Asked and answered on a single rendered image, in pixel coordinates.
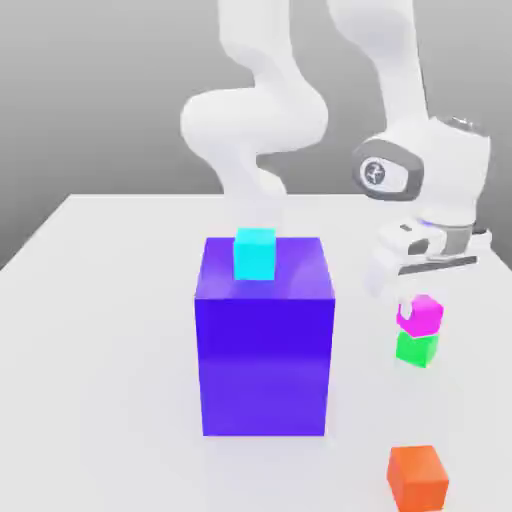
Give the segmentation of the small green cube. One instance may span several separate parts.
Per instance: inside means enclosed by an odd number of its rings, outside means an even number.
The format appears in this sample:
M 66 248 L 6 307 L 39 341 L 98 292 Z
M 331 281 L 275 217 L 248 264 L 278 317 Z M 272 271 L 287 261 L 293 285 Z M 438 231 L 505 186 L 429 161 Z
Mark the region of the small green cube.
M 397 337 L 395 356 L 411 365 L 426 368 L 434 358 L 439 335 L 413 337 L 401 330 Z

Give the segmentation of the large purple box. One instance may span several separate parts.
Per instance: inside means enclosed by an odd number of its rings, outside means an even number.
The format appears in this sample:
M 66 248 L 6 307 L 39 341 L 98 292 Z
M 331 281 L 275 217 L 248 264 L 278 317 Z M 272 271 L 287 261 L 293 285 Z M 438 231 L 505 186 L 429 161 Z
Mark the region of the large purple box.
M 233 275 L 231 238 L 206 240 L 194 297 L 206 436 L 325 432 L 335 292 L 317 238 L 280 238 L 272 281 Z

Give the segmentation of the small orange cube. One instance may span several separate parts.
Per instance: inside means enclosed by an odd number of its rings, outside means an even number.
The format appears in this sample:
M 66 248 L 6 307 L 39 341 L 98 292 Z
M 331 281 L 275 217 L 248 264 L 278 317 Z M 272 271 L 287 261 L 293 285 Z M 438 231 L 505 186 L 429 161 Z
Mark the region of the small orange cube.
M 393 447 L 386 477 L 399 512 L 443 509 L 449 478 L 433 446 Z

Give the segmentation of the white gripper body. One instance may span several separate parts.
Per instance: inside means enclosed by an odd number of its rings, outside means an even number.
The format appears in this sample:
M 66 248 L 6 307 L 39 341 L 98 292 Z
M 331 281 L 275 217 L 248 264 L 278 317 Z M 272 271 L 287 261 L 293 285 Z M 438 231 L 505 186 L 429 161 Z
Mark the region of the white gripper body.
M 401 277 L 420 273 L 433 272 L 476 264 L 476 255 L 455 257 L 448 260 L 416 260 L 407 262 L 390 250 L 375 250 L 372 254 L 364 277 L 364 285 L 368 292 L 379 297 L 383 292 L 391 290 Z

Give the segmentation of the small magenta cube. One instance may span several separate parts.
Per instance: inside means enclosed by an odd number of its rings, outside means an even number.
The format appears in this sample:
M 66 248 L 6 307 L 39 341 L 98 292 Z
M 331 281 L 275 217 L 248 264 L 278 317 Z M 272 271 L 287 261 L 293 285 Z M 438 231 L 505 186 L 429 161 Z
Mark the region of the small magenta cube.
M 435 299 L 426 294 L 419 294 L 413 298 L 412 314 L 408 320 L 400 315 L 398 307 L 397 324 L 413 337 L 422 337 L 436 334 L 441 326 L 444 307 Z

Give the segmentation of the small cyan cube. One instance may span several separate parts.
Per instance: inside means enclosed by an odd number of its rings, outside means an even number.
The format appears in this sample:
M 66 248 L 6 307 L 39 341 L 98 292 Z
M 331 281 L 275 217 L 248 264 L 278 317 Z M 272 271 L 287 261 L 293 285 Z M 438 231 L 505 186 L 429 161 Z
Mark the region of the small cyan cube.
M 273 280 L 276 268 L 275 230 L 239 228 L 233 243 L 233 260 L 236 280 Z

